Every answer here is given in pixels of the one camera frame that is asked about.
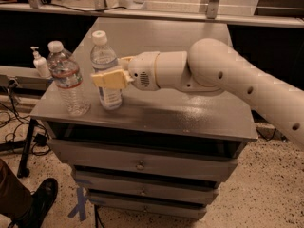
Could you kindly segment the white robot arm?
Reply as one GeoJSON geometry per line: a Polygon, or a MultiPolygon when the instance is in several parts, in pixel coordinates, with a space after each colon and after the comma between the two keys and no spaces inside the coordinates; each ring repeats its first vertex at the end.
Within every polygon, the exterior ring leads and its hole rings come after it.
{"type": "Polygon", "coordinates": [[[142,91],[162,88],[220,94],[227,91],[250,106],[291,142],[304,148],[304,91],[260,70],[213,38],[188,51],[144,52],[91,75],[97,87],[142,91]]]}

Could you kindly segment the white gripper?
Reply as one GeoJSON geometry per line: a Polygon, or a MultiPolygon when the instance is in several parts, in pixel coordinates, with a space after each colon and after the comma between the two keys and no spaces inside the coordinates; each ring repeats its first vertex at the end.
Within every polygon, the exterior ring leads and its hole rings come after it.
{"type": "Polygon", "coordinates": [[[93,73],[91,79],[95,86],[107,89],[125,89],[133,82],[132,85],[142,91],[159,90],[155,72],[159,54],[154,51],[141,53],[134,58],[119,58],[122,69],[93,73]]]}

